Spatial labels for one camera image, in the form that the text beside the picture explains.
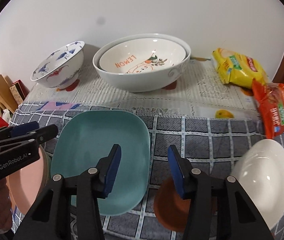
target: orange plate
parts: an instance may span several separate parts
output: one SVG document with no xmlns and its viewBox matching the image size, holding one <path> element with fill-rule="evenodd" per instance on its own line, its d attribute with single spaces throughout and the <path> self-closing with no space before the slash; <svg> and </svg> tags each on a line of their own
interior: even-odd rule
<svg viewBox="0 0 284 240">
<path fill-rule="evenodd" d="M 167 229 L 184 232 L 189 213 L 190 200 L 183 200 L 175 191 L 173 178 L 166 179 L 154 198 L 154 213 Z"/>
<path fill-rule="evenodd" d="M 39 147 L 40 159 L 8 176 L 11 195 L 22 214 L 26 214 L 48 179 L 48 161 Z"/>
</svg>

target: blue gripper pad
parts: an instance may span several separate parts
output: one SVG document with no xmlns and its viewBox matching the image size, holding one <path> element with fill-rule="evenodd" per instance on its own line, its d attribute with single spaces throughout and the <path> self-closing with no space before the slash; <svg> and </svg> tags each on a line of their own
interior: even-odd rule
<svg viewBox="0 0 284 240">
<path fill-rule="evenodd" d="M 180 195 L 180 197 L 184 199 L 185 197 L 185 190 L 183 187 L 184 176 L 181 171 L 180 165 L 178 163 L 176 154 L 178 154 L 178 157 L 180 157 L 180 154 L 178 150 L 176 149 L 176 147 L 171 145 L 168 148 L 168 161 L 169 161 L 169 165 L 171 169 L 171 174 L 173 177 L 175 190 Z"/>
<path fill-rule="evenodd" d="M 114 181 L 115 181 L 115 177 L 116 177 L 116 174 L 118 172 L 120 161 L 121 161 L 121 146 L 120 145 L 114 145 L 112 150 L 114 150 L 115 153 L 113 155 L 110 166 L 109 166 L 109 168 L 106 172 L 105 178 L 104 178 L 105 187 L 104 187 L 103 193 L 106 197 L 112 191 Z"/>
<path fill-rule="evenodd" d="M 39 129 L 39 124 L 37 121 L 29 122 L 21 125 L 14 126 L 10 132 L 11 137 L 18 137 L 26 135 L 28 132 Z"/>
</svg>

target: snack bag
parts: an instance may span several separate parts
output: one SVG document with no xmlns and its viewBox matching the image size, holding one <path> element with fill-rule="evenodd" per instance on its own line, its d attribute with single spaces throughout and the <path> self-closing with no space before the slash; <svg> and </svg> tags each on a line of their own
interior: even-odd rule
<svg viewBox="0 0 284 240">
<path fill-rule="evenodd" d="M 265 84 L 268 81 L 264 69 L 253 58 L 220 48 L 212 54 L 216 70 L 223 84 L 233 83 L 251 89 L 253 79 L 256 79 L 261 84 Z"/>
<path fill-rule="evenodd" d="M 267 139 L 284 132 L 284 84 L 260 84 L 253 80 L 252 90 L 264 122 Z"/>
</svg>

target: bowl rim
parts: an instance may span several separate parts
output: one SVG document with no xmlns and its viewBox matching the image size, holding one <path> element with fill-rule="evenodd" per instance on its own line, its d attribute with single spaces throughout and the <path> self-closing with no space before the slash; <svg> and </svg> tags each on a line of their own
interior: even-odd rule
<svg viewBox="0 0 284 240">
<path fill-rule="evenodd" d="M 136 73 L 112 73 L 112 72 L 108 72 L 108 71 L 102 70 L 98 66 L 96 66 L 95 61 L 98 62 L 98 65 L 99 65 L 100 58 L 110 48 L 112 48 L 112 47 L 114 47 L 114 46 L 116 46 L 116 45 L 118 45 L 120 43 L 123 43 L 125 41 L 136 40 L 136 39 L 140 39 L 140 38 L 159 38 L 159 39 L 166 39 L 166 40 L 169 40 L 169 41 L 173 41 L 173 42 L 181 45 L 184 48 L 184 50 L 186 51 L 186 57 L 178 65 L 171 66 L 171 67 L 165 68 L 165 69 L 152 71 L 152 72 L 139 73 L 138 74 L 139 76 L 141 76 L 141 75 L 150 75 L 151 73 L 154 73 L 154 72 L 159 72 L 159 71 L 175 68 L 175 67 L 179 66 L 180 64 L 186 62 L 190 58 L 190 56 L 191 56 L 191 48 L 190 48 L 190 46 L 185 41 L 183 41 L 180 38 L 177 38 L 177 37 L 171 36 L 171 35 L 167 35 L 167 34 L 161 34 L 161 33 L 143 33 L 143 34 L 135 34 L 135 35 L 125 36 L 125 37 L 119 38 L 119 39 L 117 39 L 115 41 L 112 41 L 112 42 L 104 45 L 93 56 L 92 63 L 93 63 L 94 68 L 98 72 L 103 72 L 103 73 L 107 73 L 109 75 L 114 75 L 114 76 L 119 76 L 119 75 L 126 75 L 126 76 L 137 75 Z"/>
<path fill-rule="evenodd" d="M 117 47 L 117 46 L 119 46 L 119 45 L 121 45 L 121 44 L 123 44 L 123 43 L 130 42 L 130 41 L 145 40 L 145 39 L 150 39 L 150 40 L 151 40 L 151 39 L 154 39 L 154 38 L 138 38 L 138 39 L 132 39 L 132 40 L 129 40 L 129 41 L 123 41 L 123 42 L 121 42 L 121 43 L 119 43 L 119 44 L 116 44 L 116 45 L 114 45 L 113 47 L 109 48 L 108 50 L 106 50 L 106 51 L 101 55 L 101 57 L 100 57 L 100 59 L 99 59 L 99 62 L 98 62 L 99 68 L 100 68 L 101 70 L 106 71 L 106 72 L 109 72 L 109 73 L 115 73 L 115 72 L 107 71 L 107 70 L 105 70 L 105 69 L 103 69 L 103 68 L 101 67 L 101 63 L 100 63 L 100 62 L 101 62 L 102 57 L 103 57 L 107 52 L 109 52 L 111 49 L 114 49 L 115 47 Z M 184 50 L 184 58 L 183 58 L 180 62 L 178 62 L 178 64 L 180 64 L 180 63 L 181 63 L 183 60 L 185 60 L 185 58 L 187 57 L 187 52 L 186 52 L 185 48 L 184 48 L 181 44 L 179 44 L 179 43 L 177 43 L 177 42 L 175 42 L 175 41 L 168 40 L 168 39 L 163 39 L 163 38 L 158 38 L 158 40 L 169 41 L 170 43 L 177 44 L 178 46 L 180 46 L 180 47 Z"/>
<path fill-rule="evenodd" d="M 47 75 L 50 75 L 52 72 L 54 72 L 55 70 L 57 70 L 59 67 L 61 67 L 61 66 L 64 65 L 66 62 L 68 62 L 71 58 L 73 58 L 75 55 L 77 55 L 80 51 L 82 51 L 83 48 L 84 48 L 84 45 L 85 45 L 85 42 L 84 42 L 84 41 L 73 41 L 73 42 L 71 42 L 71 43 L 69 43 L 69 44 L 66 44 L 66 45 L 64 45 L 64 46 L 62 46 L 62 47 L 56 49 L 55 51 L 61 50 L 62 48 L 66 47 L 66 46 L 70 46 L 72 43 L 75 43 L 75 42 L 79 42 L 80 45 L 82 45 L 82 48 L 80 48 L 78 52 L 76 52 L 75 54 L 72 54 L 66 61 L 64 61 L 64 62 L 61 63 L 59 66 L 57 66 L 56 68 L 54 68 L 52 71 L 46 73 L 45 75 L 43 75 L 43 76 L 40 77 L 40 78 L 32 79 L 32 75 L 33 75 L 33 74 L 31 74 L 30 80 L 31 80 L 31 81 L 38 81 L 38 80 L 40 80 L 40 79 L 46 77 Z M 51 56 L 51 54 L 50 54 L 49 56 L 47 56 L 47 58 L 44 59 L 39 65 L 37 65 L 37 67 L 36 67 L 35 69 L 37 69 L 39 66 L 43 65 L 43 63 L 44 63 L 45 61 L 47 61 L 50 56 Z"/>
</svg>

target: yellow snack bag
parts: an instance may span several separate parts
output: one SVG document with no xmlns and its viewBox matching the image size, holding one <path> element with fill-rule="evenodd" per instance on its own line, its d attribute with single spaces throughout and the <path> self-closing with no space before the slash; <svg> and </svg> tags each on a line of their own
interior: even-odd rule
<svg viewBox="0 0 284 240">
<path fill-rule="evenodd" d="M 264 69 L 253 58 L 221 48 L 212 55 L 223 84 L 233 83 L 251 89 L 253 79 L 262 85 L 268 82 Z"/>
</svg>

